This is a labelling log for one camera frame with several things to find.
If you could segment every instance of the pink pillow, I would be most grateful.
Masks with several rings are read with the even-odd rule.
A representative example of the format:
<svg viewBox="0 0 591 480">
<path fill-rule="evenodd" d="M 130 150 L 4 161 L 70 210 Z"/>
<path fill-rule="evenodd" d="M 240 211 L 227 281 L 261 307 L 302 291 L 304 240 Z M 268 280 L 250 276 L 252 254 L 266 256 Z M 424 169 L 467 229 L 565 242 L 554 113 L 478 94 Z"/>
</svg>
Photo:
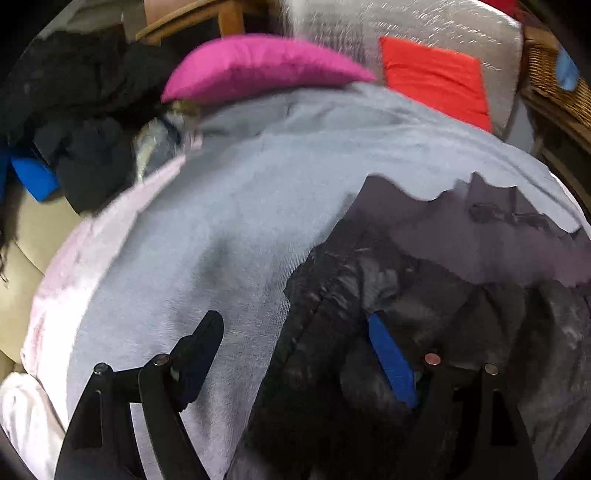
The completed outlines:
<svg viewBox="0 0 591 480">
<path fill-rule="evenodd" d="M 287 87 L 374 80 L 369 70 L 328 48 L 274 35 L 235 35 L 187 55 L 168 79 L 161 100 L 211 104 Z"/>
</svg>

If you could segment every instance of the white fabric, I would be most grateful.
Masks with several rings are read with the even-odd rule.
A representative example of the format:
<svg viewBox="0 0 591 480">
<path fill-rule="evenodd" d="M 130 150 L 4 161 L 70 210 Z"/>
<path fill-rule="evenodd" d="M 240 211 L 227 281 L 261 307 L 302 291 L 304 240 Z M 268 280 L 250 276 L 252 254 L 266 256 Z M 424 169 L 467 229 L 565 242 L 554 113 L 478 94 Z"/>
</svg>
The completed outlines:
<svg viewBox="0 0 591 480">
<path fill-rule="evenodd" d="M 11 373 L 0 385 L 0 424 L 31 473 L 53 479 L 64 430 L 31 375 Z"/>
<path fill-rule="evenodd" d="M 185 155 L 170 160 L 97 218 L 82 222 L 56 253 L 37 290 L 21 360 L 45 387 L 62 425 L 68 425 L 64 373 L 90 299 L 138 214 L 178 175 L 185 160 Z"/>
</svg>

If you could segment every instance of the black clamp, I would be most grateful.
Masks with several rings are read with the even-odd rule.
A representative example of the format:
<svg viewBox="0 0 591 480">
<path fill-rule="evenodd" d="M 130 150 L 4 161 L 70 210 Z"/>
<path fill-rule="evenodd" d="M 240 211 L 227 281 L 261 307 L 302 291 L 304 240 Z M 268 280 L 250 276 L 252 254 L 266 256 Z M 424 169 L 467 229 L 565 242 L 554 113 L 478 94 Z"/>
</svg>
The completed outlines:
<svg viewBox="0 0 591 480">
<path fill-rule="evenodd" d="M 192 335 L 141 368 L 95 366 L 64 438 L 56 480 L 145 479 L 130 403 L 141 403 L 165 480 L 209 480 L 179 412 L 199 395 L 222 341 L 223 319 L 207 312 Z"/>
</svg>

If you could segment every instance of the red pillow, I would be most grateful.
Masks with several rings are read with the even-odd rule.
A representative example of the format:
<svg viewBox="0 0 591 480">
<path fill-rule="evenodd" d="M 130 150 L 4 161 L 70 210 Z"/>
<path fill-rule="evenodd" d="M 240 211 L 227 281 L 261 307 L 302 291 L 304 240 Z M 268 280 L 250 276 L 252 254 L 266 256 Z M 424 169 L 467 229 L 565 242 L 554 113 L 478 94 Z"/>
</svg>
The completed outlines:
<svg viewBox="0 0 591 480">
<path fill-rule="evenodd" d="M 478 59 L 399 38 L 379 42 L 389 88 L 492 132 Z"/>
</svg>

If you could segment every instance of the gray fabric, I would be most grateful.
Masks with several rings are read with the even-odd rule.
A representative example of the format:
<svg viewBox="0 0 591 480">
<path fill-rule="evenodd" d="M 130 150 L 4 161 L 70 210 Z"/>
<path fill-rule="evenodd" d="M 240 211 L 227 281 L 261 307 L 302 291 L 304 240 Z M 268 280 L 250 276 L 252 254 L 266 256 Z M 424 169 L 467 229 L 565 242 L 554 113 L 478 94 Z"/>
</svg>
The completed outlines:
<svg viewBox="0 0 591 480">
<path fill-rule="evenodd" d="M 71 416 L 97 362 L 143 365 L 192 333 L 207 310 L 220 311 L 222 345 L 182 414 L 214 480 L 228 468 L 285 319 L 285 281 L 368 174 L 433 199 L 478 171 L 489 184 L 517 185 L 562 228 L 580 225 L 540 162 L 380 87 L 278 93 L 223 108 L 202 128 L 203 149 L 140 214 L 90 302 L 67 402 Z M 159 478 L 138 412 L 146 474 Z"/>
</svg>

